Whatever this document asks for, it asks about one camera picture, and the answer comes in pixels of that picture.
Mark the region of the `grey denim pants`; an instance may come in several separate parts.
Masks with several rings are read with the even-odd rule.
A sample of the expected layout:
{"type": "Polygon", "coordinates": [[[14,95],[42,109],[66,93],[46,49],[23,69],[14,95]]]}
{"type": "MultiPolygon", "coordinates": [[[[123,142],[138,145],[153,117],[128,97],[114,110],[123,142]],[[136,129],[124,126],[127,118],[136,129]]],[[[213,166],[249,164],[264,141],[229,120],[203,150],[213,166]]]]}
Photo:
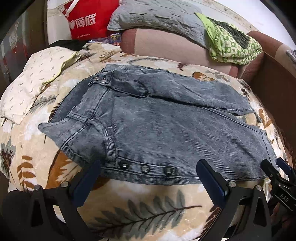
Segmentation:
{"type": "Polygon", "coordinates": [[[204,159],[225,179],[265,177],[276,164],[267,133],[230,85],[136,65],[106,65],[81,81],[39,130],[73,162],[101,161],[107,178],[146,185],[196,184],[204,159]]]}

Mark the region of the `leaf pattern fleece blanket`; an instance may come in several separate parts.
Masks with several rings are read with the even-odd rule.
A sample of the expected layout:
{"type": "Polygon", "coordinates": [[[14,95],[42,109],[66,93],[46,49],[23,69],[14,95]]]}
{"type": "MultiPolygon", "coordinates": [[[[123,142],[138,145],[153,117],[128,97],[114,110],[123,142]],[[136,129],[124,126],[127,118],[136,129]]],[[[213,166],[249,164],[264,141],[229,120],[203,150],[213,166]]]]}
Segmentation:
{"type": "MultiPolygon", "coordinates": [[[[1,118],[1,171],[10,185],[24,192],[39,184],[55,188],[71,180],[80,167],[38,130],[52,118],[64,97],[84,78],[106,64],[161,68],[202,81],[232,86],[246,97],[255,114],[242,116],[247,124],[266,131],[277,157],[287,156],[275,125],[249,85],[217,70],[163,58],[127,54],[119,47],[94,43],[81,57],[47,84],[18,125],[1,118]]],[[[210,225],[218,209],[201,184],[153,186],[99,178],[79,213],[105,240],[193,240],[210,225]]]]}

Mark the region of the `green patterned folded cloth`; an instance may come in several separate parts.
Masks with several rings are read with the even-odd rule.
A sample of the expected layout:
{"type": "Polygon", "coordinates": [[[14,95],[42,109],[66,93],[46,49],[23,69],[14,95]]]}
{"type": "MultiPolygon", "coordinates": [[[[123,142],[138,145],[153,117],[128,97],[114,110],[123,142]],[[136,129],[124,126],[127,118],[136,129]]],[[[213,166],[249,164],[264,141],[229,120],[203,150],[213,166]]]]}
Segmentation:
{"type": "Polygon", "coordinates": [[[204,25],[207,48],[213,60],[246,65],[263,52],[257,40],[235,25],[214,20],[198,12],[195,15],[204,25]]]}

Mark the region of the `white patterned pillow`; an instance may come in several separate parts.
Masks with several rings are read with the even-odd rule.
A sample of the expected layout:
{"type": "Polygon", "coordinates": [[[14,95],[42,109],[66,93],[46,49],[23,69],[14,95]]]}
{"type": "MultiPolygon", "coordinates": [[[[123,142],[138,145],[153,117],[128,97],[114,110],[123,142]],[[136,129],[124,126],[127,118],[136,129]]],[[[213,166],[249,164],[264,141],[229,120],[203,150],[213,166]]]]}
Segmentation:
{"type": "Polygon", "coordinates": [[[22,73],[6,88],[1,97],[1,118],[20,124],[46,85],[81,55],[64,47],[50,47],[33,54],[22,73]]]}

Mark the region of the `black garment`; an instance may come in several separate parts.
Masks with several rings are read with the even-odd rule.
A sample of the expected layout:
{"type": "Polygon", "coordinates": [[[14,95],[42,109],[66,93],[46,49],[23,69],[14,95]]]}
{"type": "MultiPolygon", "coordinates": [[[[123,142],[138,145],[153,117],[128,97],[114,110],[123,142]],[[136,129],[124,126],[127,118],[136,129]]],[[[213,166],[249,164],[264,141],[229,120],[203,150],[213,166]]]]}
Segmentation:
{"type": "Polygon", "coordinates": [[[81,41],[81,40],[58,40],[53,42],[48,46],[50,47],[63,47],[70,49],[72,51],[80,51],[82,50],[83,46],[88,43],[88,41],[81,41]]]}

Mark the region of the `pink brown bolster blanket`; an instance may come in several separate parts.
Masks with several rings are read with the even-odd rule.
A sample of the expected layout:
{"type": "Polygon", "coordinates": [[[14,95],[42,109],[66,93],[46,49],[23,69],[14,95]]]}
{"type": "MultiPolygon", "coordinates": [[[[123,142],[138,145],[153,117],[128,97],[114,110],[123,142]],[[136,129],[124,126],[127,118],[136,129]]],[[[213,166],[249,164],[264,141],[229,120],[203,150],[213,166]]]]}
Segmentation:
{"type": "Polygon", "coordinates": [[[238,74],[234,64],[214,61],[209,51],[180,35],[156,29],[129,29],[121,35],[120,46],[123,52],[141,56],[159,57],[182,64],[195,64],[232,77],[238,74]]]}

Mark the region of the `blue snack packet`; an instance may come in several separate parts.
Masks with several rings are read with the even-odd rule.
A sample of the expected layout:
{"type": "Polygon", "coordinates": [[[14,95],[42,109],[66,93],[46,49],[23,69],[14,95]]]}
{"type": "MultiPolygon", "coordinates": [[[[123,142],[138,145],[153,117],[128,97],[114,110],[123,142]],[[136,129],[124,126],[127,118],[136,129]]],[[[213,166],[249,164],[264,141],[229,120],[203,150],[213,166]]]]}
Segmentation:
{"type": "Polygon", "coordinates": [[[112,44],[115,46],[120,46],[120,42],[121,42],[121,34],[120,33],[111,34],[106,39],[106,44],[112,44]]]}

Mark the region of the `grey quilted pillow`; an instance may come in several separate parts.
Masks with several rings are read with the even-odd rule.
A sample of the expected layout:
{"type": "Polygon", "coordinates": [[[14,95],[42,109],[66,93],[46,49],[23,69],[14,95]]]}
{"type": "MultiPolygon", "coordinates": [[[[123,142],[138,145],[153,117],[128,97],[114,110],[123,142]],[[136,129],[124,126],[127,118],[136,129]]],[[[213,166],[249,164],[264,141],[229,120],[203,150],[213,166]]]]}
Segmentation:
{"type": "Polygon", "coordinates": [[[186,1],[122,1],[112,13],[107,30],[159,29],[207,48],[205,28],[196,13],[201,10],[186,1]]]}

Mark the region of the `red shopping bag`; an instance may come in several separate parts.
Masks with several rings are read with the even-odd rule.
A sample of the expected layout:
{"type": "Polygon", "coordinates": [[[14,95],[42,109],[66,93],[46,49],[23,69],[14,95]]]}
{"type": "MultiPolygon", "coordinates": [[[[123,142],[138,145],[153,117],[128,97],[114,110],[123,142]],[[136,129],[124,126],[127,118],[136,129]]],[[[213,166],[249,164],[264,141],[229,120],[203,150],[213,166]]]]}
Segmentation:
{"type": "Polygon", "coordinates": [[[62,10],[73,40],[106,38],[111,15],[119,6],[119,0],[70,1],[62,10]]]}

